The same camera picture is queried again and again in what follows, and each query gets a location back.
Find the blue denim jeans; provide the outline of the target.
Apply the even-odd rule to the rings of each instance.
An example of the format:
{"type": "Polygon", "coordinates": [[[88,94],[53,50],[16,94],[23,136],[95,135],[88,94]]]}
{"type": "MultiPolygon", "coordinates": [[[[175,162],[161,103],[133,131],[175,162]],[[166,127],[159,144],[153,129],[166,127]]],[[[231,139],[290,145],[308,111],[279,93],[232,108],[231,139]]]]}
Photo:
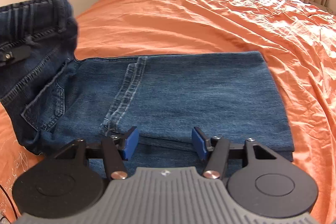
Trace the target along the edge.
{"type": "Polygon", "coordinates": [[[1,7],[1,50],[23,45],[30,57],[1,67],[1,103],[19,144],[36,155],[135,126],[140,136],[125,164],[130,172],[201,171],[194,127],[234,143],[254,138],[293,159],[284,105],[259,52],[77,60],[77,23],[67,0],[1,7]]]}

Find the orange bed sheet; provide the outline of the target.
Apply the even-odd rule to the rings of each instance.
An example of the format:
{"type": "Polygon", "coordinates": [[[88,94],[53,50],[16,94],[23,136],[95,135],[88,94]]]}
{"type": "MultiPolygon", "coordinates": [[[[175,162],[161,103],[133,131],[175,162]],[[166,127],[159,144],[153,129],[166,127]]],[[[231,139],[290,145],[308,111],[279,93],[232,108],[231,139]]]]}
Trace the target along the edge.
{"type": "Polygon", "coordinates": [[[299,0],[99,0],[77,17],[75,56],[259,51],[280,90],[294,162],[335,220],[335,16],[299,0]]]}

